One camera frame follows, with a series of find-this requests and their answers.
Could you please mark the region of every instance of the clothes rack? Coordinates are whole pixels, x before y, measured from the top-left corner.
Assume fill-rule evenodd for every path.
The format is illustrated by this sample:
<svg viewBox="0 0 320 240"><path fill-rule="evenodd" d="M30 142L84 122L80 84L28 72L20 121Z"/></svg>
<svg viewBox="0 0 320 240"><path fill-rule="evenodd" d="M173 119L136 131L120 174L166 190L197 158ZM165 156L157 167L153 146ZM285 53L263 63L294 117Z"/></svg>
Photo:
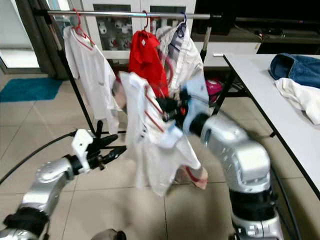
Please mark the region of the clothes rack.
<svg viewBox="0 0 320 240"><path fill-rule="evenodd" d="M59 41L59 38L57 36L57 33L55 31L55 28L52 25L52 18L50 16L63 16L63 15L77 15L77 13L80 16L94 16L94 17L111 17L111 18L166 18L166 19L184 19L185 17L187 19L199 19L199 20L209 20L212 17L219 17L215 15L210 15L210 14L193 14L193 13L186 13L186 14L181 14L181 13L165 13L165 12L129 12L129 11L62 11L62 10L47 10L47 9L34 9L33 14L35 16L40 16L44 17L44 20L46 24L48 25L56 47L57 47L57 53L58 56L61 59L61 62L68 74L69 81L72 85L72 88L74 90L74 93L77 97L77 100L80 104L80 107L82 109L82 112L84 114L84 117L88 123L88 126L93 134L96 134L96 130L93 126L93 123L90 119L90 116L88 114L87 108L84 104L84 101L81 97L80 91L78 89L78 86L76 84L76 81L72 75L72 72L69 68L69 64L66 58L65 51ZM125 134L126 131L118 131L118 134ZM109 134L108 131L103 131L101 134Z"/></svg>

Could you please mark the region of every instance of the tile floor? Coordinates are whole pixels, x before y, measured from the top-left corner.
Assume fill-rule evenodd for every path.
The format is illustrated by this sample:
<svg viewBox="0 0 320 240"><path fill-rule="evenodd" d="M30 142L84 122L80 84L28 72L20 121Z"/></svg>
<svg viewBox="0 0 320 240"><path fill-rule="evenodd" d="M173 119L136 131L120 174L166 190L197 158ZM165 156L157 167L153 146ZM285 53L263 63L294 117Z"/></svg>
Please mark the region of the tile floor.
<svg viewBox="0 0 320 240"><path fill-rule="evenodd" d="M1 77L0 89L9 79L21 77ZM320 239L319 200L279 140L268 137L271 130L253 102L248 98L227 98L222 109L268 150L295 206L304 239ZM126 126L125 116L121 117L121 126ZM0 103L0 177L33 150L75 128L87 125L68 82L61 85L52 101ZM71 153L71 141L66 138L46 148L0 186L1 222L17 208L36 169L46 161ZM115 144L123 142L122 136ZM94 170L76 177L63 190L51 219L51 239L89 240L108 228L124 230L129 240L228 239L233 227L222 169L197 137L190 137L190 142L209 172L206 190L189 182L173 185L165 197L156 196L148 186L136 189L135 163L123 155L104 171Z"/></svg>

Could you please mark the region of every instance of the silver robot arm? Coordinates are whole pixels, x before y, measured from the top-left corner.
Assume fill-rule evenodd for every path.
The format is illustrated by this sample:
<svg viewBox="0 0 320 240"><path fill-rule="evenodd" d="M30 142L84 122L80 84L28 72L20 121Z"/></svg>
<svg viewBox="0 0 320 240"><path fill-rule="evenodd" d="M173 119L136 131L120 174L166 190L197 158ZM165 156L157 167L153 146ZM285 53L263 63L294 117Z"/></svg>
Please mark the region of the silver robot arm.
<svg viewBox="0 0 320 240"><path fill-rule="evenodd" d="M235 240L284 240L271 191L270 159L264 147L222 111L198 114L190 125L223 168L232 205Z"/></svg>
<svg viewBox="0 0 320 240"><path fill-rule="evenodd" d="M117 135L93 138L90 132L79 129L72 142L75 155L48 162L36 171L35 181L17 211L5 218L7 228L0 231L0 240L38 240L66 184L75 175L97 167L103 170L105 164L126 150L125 146L119 146L106 156L100 155L100 149L117 138Z"/></svg>

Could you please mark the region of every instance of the metal rod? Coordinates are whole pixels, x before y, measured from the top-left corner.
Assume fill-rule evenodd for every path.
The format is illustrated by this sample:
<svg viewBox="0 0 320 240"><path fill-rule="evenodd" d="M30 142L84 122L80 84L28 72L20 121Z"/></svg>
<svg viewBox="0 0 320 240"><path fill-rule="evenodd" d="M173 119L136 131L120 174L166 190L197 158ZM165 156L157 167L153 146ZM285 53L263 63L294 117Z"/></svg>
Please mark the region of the metal rod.
<svg viewBox="0 0 320 240"><path fill-rule="evenodd" d="M49 15L76 15L75 11L59 11L48 10ZM116 18L164 18L164 19L184 19L185 16L181 13L165 13L165 12L148 12L146 15L143 12L130 12L130 11L78 11L81 16L94 16L94 17L116 17ZM193 14L187 13L187 19L210 19L210 14Z"/></svg>

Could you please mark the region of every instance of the cabinet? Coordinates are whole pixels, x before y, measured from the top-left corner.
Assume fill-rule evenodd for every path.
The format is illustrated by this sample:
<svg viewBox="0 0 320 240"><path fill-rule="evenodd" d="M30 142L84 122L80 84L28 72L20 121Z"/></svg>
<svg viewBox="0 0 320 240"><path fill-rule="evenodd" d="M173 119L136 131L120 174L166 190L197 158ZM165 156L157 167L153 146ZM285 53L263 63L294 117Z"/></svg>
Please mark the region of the cabinet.
<svg viewBox="0 0 320 240"><path fill-rule="evenodd" d="M82 0L84 11L115 11L115 12L150 12L163 13L194 13L196 0ZM128 59L133 34L143 29L146 18L114 18L105 16L87 16L88 32L102 50L107 59ZM177 25L178 20L150 19L148 31L153 31L163 25ZM189 31L192 29L192 19L187 20Z"/></svg>

